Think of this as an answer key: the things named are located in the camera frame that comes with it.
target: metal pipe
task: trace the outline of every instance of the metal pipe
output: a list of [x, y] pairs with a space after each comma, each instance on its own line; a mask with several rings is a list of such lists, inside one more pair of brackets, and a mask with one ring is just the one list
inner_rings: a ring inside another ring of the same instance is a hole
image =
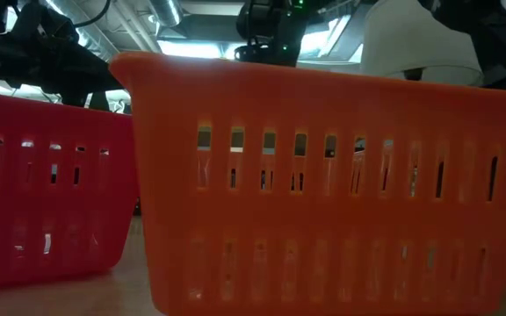
[[136, 17], [136, 14], [134, 13], [134, 10], [132, 10], [127, 5], [127, 3], [125, 2], [125, 0], [117, 0], [117, 4], [119, 5], [119, 8], [122, 11], [124, 11], [124, 13], [126, 13], [127, 17], [130, 19], [130, 21], [132, 21], [132, 23], [134, 24], [134, 26], [136, 27], [136, 29], [138, 30], [138, 32], [140, 32], [140, 35], [146, 41], [146, 43], [151, 48], [151, 50], [154, 53], [161, 53], [162, 52], [161, 48], [159, 47], [159, 45], [157, 44], [157, 42], [155, 41], [155, 39], [151, 39], [149, 37], [148, 30], [140, 22], [140, 20], [138, 19], [138, 17]]
[[181, 23], [183, 10], [178, 0], [148, 0], [148, 2], [161, 26], [173, 27]]
[[149, 48], [144, 44], [144, 42], [141, 41], [140, 36], [136, 34], [135, 30], [130, 26], [126, 18], [124, 18], [124, 15], [120, 12], [120, 10], [116, 7], [116, 4], [111, 4], [111, 7], [109, 8], [111, 12], [114, 12], [119, 17], [120, 24], [122, 27], [126, 29], [132, 40], [136, 42], [136, 45], [142, 50], [142, 51], [149, 51]]

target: table surface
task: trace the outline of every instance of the table surface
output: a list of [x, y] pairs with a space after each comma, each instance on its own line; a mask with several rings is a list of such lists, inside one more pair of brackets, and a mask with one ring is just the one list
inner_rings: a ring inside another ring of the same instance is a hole
[[[161, 315], [149, 294], [140, 218], [132, 220], [122, 259], [109, 273], [0, 290], [0, 315]], [[495, 315], [506, 316], [506, 296]]]

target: red basket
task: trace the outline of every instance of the red basket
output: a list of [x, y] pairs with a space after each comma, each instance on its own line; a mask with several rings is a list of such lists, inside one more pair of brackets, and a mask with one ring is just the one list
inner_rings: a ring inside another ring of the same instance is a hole
[[163, 313], [497, 308], [506, 91], [154, 54], [111, 71]]
[[128, 116], [0, 96], [0, 284], [112, 267], [138, 194]]

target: cable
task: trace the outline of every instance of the cable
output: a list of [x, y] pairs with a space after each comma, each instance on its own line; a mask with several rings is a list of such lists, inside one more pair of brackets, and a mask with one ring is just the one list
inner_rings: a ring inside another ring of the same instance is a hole
[[16, 4], [13, 4], [13, 5], [12, 5], [12, 8], [13, 8], [13, 10], [15, 11], [15, 14], [17, 14], [17, 16], [18, 16], [18, 14], [20, 13], [20, 11], [18, 10], [17, 5], [16, 5]]
[[106, 14], [106, 12], [109, 10], [110, 6], [111, 6], [111, 0], [106, 0], [105, 7], [94, 18], [91, 18], [85, 22], [74, 24], [74, 27], [78, 28], [78, 27], [84, 27], [87, 25], [92, 25], [93, 23], [97, 22], [100, 18], [102, 18]]

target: rectangular slot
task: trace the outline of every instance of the rectangular slot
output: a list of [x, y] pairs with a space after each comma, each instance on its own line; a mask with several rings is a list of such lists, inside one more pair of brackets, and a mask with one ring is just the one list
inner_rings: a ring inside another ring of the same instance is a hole
[[497, 173], [497, 156], [491, 160], [491, 172], [489, 175], [489, 191], [488, 191], [488, 202], [493, 200], [493, 189], [495, 187], [495, 174]]
[[56, 181], [58, 181], [58, 164], [53, 163], [50, 167], [50, 183], [56, 184]]
[[31, 174], [33, 172], [33, 163], [32, 162], [28, 162], [26, 164], [26, 177], [25, 177], [25, 183], [30, 183], [31, 182]]
[[21, 147], [34, 147], [34, 142], [32, 140], [23, 140]]
[[299, 186], [300, 186], [300, 192], [302, 192], [304, 190], [304, 174], [302, 172], [300, 172]]
[[264, 170], [261, 170], [261, 190], [266, 189], [266, 183], [265, 183], [265, 173]]
[[307, 135], [304, 133], [296, 134], [296, 141], [294, 142], [294, 155], [303, 157], [306, 156], [307, 148]]
[[484, 285], [484, 276], [485, 276], [485, 266], [486, 266], [486, 259], [487, 259], [487, 250], [485, 248], [482, 248], [480, 250], [479, 256], [478, 256], [478, 262], [476, 267], [476, 277], [475, 277], [475, 285], [473, 287], [473, 294], [476, 296], [479, 296], [483, 294], [483, 285]]
[[440, 198], [443, 192], [443, 176], [445, 173], [445, 162], [440, 162], [438, 164], [438, 173], [437, 173], [437, 190], [435, 193], [435, 197]]
[[337, 137], [330, 135], [325, 139], [325, 158], [335, 158]]
[[435, 254], [437, 250], [435, 248], [429, 248], [427, 254], [427, 270], [431, 272], [435, 268]]
[[275, 154], [277, 145], [277, 134], [265, 133], [263, 140], [263, 154]]
[[210, 126], [200, 126], [199, 136], [197, 140], [197, 149], [209, 151], [211, 136], [212, 136], [212, 128]]
[[48, 255], [50, 253], [51, 247], [52, 247], [52, 234], [45, 233], [44, 234], [44, 255]]
[[245, 132], [241, 127], [233, 127], [232, 128], [232, 140], [229, 151], [231, 153], [242, 153], [243, 152], [243, 142], [245, 141]]
[[355, 139], [355, 153], [364, 151], [366, 147], [366, 139], [364, 137], [357, 137]]
[[232, 169], [231, 172], [230, 172], [230, 175], [229, 175], [229, 188], [230, 189], [235, 189], [235, 169]]
[[393, 140], [385, 140], [384, 148], [382, 154], [382, 184], [381, 190], [385, 191], [387, 187], [387, 177], [389, 176], [389, 171], [391, 169], [391, 154], [392, 147], [394, 146]]
[[79, 167], [74, 169], [74, 185], [79, 184]]
[[366, 139], [364, 137], [355, 138], [354, 154], [352, 156], [352, 173], [351, 173], [351, 194], [358, 194], [358, 187], [360, 185], [360, 177], [362, 168], [365, 162], [365, 145]]

